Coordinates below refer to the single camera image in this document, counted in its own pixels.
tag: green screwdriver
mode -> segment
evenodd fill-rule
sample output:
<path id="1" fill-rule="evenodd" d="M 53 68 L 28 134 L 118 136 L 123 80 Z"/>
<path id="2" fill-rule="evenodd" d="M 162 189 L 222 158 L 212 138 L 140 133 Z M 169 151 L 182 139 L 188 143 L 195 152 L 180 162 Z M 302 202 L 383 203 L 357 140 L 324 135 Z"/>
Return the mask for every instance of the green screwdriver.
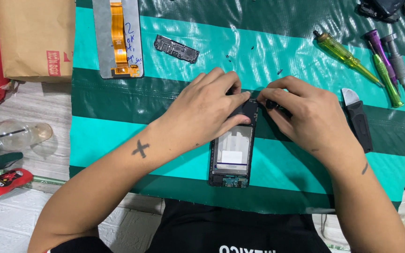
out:
<path id="1" fill-rule="evenodd" d="M 390 77 L 388 75 L 387 68 L 385 67 L 384 61 L 382 61 L 382 58 L 376 54 L 376 51 L 374 51 L 373 45 L 368 41 L 371 52 L 373 52 L 373 61 L 374 65 L 376 66 L 376 70 L 378 71 L 379 75 L 381 78 L 384 80 L 385 88 L 387 90 L 388 96 L 390 97 L 390 102 L 391 106 L 394 108 L 401 107 L 404 105 L 404 103 L 401 101 L 397 90 L 391 83 Z"/>

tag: orange flex cable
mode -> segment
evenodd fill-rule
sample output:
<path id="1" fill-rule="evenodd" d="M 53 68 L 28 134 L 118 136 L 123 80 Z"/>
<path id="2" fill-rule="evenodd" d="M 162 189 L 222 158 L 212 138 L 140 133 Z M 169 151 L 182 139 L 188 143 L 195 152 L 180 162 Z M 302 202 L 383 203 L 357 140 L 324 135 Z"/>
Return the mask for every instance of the orange flex cable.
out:
<path id="1" fill-rule="evenodd" d="M 112 14 L 112 44 L 115 53 L 115 74 L 130 74 L 131 77 L 139 76 L 137 65 L 129 66 L 127 60 L 126 43 L 124 37 L 124 17 L 121 0 L 110 0 Z"/>

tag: work mat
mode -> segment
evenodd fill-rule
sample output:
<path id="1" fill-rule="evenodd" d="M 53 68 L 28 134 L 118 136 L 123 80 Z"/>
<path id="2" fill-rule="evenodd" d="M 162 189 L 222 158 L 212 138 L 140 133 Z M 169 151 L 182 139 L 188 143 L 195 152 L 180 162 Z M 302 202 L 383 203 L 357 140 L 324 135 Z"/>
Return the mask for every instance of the work mat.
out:
<path id="1" fill-rule="evenodd" d="M 328 56 L 313 30 L 329 32 L 375 72 L 361 39 L 376 28 L 396 32 L 405 61 L 405 17 L 395 24 L 359 16 L 353 1 L 140 0 L 144 77 L 102 79 L 92 0 L 76 0 L 72 76 L 70 177 L 160 117 L 200 72 L 234 70 L 253 97 L 282 76 L 294 75 L 337 94 L 353 89 L 364 103 L 374 151 L 366 156 L 398 207 L 405 185 L 405 105 L 392 109 L 385 89 Z M 200 51 L 196 63 L 154 48 L 156 35 Z M 259 110 L 250 187 L 207 184 L 209 144 L 185 153 L 144 177 L 132 192 L 261 213 L 322 212 L 334 208 L 323 166 L 270 124 Z"/>

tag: opening knife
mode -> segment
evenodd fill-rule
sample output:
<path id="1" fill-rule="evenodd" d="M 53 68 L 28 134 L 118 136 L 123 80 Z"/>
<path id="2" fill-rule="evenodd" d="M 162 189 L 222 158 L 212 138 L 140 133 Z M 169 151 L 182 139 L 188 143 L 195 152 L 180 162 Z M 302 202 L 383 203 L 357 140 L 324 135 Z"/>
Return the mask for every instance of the opening knife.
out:
<path id="1" fill-rule="evenodd" d="M 363 110 L 364 103 L 359 100 L 359 96 L 352 89 L 343 88 L 341 93 L 345 99 L 345 108 L 352 124 L 352 132 L 360 145 L 362 145 L 365 153 L 373 151 L 368 119 Z"/>

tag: gray screwdriver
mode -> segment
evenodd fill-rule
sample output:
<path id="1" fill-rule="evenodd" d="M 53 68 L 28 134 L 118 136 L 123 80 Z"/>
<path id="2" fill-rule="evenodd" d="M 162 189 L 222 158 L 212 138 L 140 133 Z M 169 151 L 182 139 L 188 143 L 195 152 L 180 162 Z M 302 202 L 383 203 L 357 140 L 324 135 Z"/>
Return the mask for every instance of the gray screwdriver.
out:
<path id="1" fill-rule="evenodd" d="M 388 60 L 391 63 L 391 66 L 395 70 L 398 80 L 405 92 L 405 64 L 402 56 L 399 54 L 398 49 L 395 45 L 394 39 L 397 38 L 397 34 L 393 33 L 389 36 L 381 38 L 383 44 L 387 45 L 388 51 L 390 52 L 390 57 Z"/>

